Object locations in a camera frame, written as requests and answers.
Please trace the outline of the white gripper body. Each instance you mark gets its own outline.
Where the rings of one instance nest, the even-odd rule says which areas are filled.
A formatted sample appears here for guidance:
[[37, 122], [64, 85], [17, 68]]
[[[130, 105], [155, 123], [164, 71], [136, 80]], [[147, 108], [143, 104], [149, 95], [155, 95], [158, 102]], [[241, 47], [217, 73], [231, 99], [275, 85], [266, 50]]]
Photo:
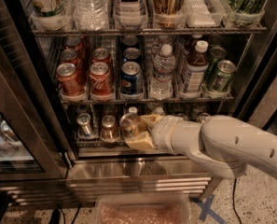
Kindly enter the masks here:
[[165, 116], [151, 131], [155, 149], [170, 154], [190, 156], [203, 150], [201, 124], [175, 116]]

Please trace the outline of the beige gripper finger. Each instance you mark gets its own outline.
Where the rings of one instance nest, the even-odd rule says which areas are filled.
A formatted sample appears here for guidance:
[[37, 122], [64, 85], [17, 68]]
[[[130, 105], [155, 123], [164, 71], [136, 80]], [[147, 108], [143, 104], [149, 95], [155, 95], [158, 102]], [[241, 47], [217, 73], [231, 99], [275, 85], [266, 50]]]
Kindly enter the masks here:
[[141, 121], [149, 129], [152, 129], [155, 126], [155, 124], [161, 119], [162, 119], [162, 115], [159, 115], [159, 114], [150, 114], [150, 115], [141, 116]]
[[135, 137], [127, 138], [125, 143], [132, 149], [149, 150], [154, 149], [154, 145], [148, 131], [139, 133]]

